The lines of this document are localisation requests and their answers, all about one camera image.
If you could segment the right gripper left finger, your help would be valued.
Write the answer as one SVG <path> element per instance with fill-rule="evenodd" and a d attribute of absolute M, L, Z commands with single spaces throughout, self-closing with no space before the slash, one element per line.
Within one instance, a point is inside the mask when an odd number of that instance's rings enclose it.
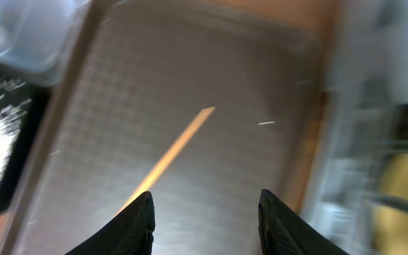
<path fill-rule="evenodd" d="M 145 191 L 67 255 L 151 255 L 154 230 L 154 201 Z"/>

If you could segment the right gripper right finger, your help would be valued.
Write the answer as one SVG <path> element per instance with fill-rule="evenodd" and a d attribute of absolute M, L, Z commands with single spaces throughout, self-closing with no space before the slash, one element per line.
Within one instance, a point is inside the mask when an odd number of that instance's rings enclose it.
<path fill-rule="evenodd" d="M 261 191 L 258 215 L 263 255 L 348 255 L 268 189 Z"/>

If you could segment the wooden chopstick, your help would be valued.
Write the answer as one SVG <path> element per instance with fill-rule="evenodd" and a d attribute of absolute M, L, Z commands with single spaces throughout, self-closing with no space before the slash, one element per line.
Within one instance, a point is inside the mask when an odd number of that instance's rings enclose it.
<path fill-rule="evenodd" d="M 215 111 L 215 107 L 207 107 L 200 110 L 200 112 L 192 119 L 183 132 L 176 138 L 173 144 L 166 150 L 159 161 L 154 165 L 150 172 L 144 177 L 137 188 L 132 192 L 130 197 L 125 201 L 119 211 L 115 214 L 121 213 L 129 204 L 131 204 L 137 197 L 145 191 L 150 191 L 151 187 L 159 180 L 162 174 L 172 164 L 172 162 L 181 153 L 184 147 L 190 142 L 193 136 L 199 131 L 205 121 Z"/>

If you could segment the yellow plate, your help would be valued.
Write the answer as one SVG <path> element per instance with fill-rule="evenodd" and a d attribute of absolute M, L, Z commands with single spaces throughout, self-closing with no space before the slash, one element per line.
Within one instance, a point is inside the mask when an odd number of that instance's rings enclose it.
<path fill-rule="evenodd" d="M 380 192 L 408 200 L 408 154 L 388 163 Z M 408 255 L 408 214 L 380 206 L 375 209 L 375 236 L 381 254 Z"/>

